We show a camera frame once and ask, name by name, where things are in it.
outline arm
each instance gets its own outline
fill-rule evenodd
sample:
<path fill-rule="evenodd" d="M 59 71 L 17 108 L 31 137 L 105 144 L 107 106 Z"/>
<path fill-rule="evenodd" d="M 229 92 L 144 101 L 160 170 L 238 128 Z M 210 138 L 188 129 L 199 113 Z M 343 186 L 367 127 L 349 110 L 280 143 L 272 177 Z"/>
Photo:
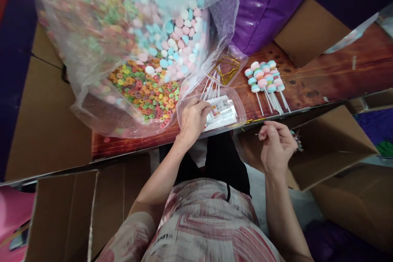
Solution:
<path fill-rule="evenodd" d="M 313 261 L 296 218 L 286 183 L 288 161 L 297 143 L 288 127 L 265 122 L 261 160 L 266 175 L 266 215 L 271 241 L 286 261 Z"/>
<path fill-rule="evenodd" d="M 140 211 L 147 212 L 153 218 L 156 228 L 158 227 L 165 203 L 175 183 L 180 162 L 203 131 L 210 111 L 211 105 L 198 99 L 193 99 L 186 106 L 181 132 L 176 136 L 167 156 L 143 186 L 129 215 Z"/>

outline black pants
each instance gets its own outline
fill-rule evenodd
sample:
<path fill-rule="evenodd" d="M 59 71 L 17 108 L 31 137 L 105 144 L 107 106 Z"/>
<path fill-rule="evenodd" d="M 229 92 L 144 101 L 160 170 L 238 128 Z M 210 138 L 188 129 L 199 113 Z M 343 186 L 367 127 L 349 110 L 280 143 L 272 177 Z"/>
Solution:
<path fill-rule="evenodd" d="M 160 162 L 173 144 L 160 147 Z M 183 181 L 206 177 L 225 182 L 242 193 L 250 195 L 247 169 L 237 154 L 229 132 L 208 138 L 205 171 L 201 172 L 187 152 L 180 163 L 175 185 Z"/>

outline person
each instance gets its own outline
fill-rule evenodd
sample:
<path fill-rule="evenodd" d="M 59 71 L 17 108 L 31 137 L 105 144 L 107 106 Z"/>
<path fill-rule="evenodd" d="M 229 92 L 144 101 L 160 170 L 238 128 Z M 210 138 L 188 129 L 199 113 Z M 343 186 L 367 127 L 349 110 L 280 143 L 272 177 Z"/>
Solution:
<path fill-rule="evenodd" d="M 104 247 L 99 262 L 313 261 L 285 180 L 297 148 L 289 129 L 266 121 L 258 136 L 266 176 L 271 241 L 259 228 L 250 183 L 229 132 L 208 138 L 205 171 L 188 154 L 211 105 L 193 99 L 175 142 L 160 149 L 161 164 Z"/>

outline hand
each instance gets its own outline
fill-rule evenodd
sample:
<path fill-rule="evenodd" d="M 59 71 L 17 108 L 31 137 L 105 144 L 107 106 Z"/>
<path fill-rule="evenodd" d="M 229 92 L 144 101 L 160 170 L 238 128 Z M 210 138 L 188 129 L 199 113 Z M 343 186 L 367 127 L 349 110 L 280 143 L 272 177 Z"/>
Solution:
<path fill-rule="evenodd" d="M 258 138 L 263 140 L 261 161 L 266 176 L 285 179 L 288 161 L 298 148 L 288 127 L 275 121 L 266 121 Z"/>
<path fill-rule="evenodd" d="M 183 110 L 181 131 L 177 139 L 185 144 L 187 149 L 191 148 L 205 128 L 206 118 L 211 110 L 210 103 L 197 98 L 192 99 Z"/>

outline plastic tray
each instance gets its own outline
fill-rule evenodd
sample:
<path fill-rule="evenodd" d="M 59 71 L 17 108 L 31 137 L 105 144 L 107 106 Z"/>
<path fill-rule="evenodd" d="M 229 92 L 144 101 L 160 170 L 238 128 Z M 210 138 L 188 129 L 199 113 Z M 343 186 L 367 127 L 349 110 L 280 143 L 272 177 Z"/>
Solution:
<path fill-rule="evenodd" d="M 217 96 L 217 91 L 209 92 Z M 203 93 L 186 97 L 178 102 L 176 106 L 177 120 L 181 129 L 183 110 L 193 98 L 201 99 Z M 246 111 L 236 90 L 226 87 L 220 90 L 220 96 L 207 100 L 213 105 L 213 111 L 208 114 L 208 125 L 199 138 L 216 135 L 225 131 L 243 126 L 247 121 Z"/>

